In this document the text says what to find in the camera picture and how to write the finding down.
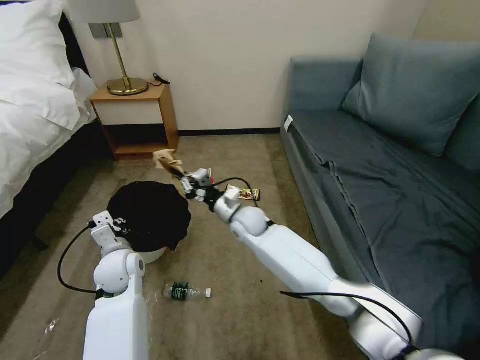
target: water bottle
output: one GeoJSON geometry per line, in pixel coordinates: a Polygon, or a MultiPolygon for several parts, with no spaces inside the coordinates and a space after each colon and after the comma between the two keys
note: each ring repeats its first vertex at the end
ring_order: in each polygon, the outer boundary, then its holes
{"type": "Polygon", "coordinates": [[[163,296],[172,300],[186,301],[193,298],[205,297],[209,299],[212,296],[212,289],[201,290],[196,287],[190,287],[188,282],[175,281],[165,285],[163,296]]]}

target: bed frame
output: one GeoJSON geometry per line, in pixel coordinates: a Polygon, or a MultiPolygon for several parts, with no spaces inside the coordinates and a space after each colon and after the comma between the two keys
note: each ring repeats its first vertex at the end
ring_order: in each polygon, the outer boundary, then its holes
{"type": "MultiPolygon", "coordinates": [[[[18,1],[2,1],[0,6],[15,2],[18,1]]],[[[70,66],[89,74],[65,14],[61,16],[59,27],[65,39],[70,66]]],[[[27,242],[31,242],[39,251],[48,247],[37,238],[35,231],[77,169],[91,160],[109,156],[100,125],[94,121],[78,130],[65,145],[33,170],[21,192],[14,198],[13,208],[0,219],[0,279],[27,242]]]]}

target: baseboard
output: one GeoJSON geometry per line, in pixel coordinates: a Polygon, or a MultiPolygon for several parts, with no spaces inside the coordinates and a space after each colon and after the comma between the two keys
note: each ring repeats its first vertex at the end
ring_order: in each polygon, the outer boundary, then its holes
{"type": "Polygon", "coordinates": [[[248,129],[219,129],[219,130],[179,130],[178,136],[209,136],[209,135],[252,135],[252,134],[279,134],[279,127],[261,127],[248,129]]]}

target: beige wall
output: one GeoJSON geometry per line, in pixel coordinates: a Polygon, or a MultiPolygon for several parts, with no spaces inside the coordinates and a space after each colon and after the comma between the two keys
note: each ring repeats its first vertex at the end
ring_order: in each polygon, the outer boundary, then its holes
{"type": "MultiPolygon", "coordinates": [[[[178,128],[205,130],[278,127],[291,56],[361,55],[374,31],[410,38],[427,0],[137,3],[119,41],[128,74],[170,80],[178,128]]],[[[73,27],[95,82],[119,77],[110,41],[73,27]]]]}
{"type": "Polygon", "coordinates": [[[415,38],[480,41],[480,0],[430,0],[415,38]]]}

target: white bedsheet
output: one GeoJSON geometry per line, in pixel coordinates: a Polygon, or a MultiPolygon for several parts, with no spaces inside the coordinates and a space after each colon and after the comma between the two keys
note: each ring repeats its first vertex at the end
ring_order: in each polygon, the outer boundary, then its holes
{"type": "Polygon", "coordinates": [[[83,125],[95,119],[88,100],[96,90],[95,84],[80,69],[74,69],[73,74],[73,92],[80,111],[80,120],[73,130],[48,121],[28,108],[0,101],[0,219],[13,207],[14,197],[33,169],[53,155],[83,125]]]}

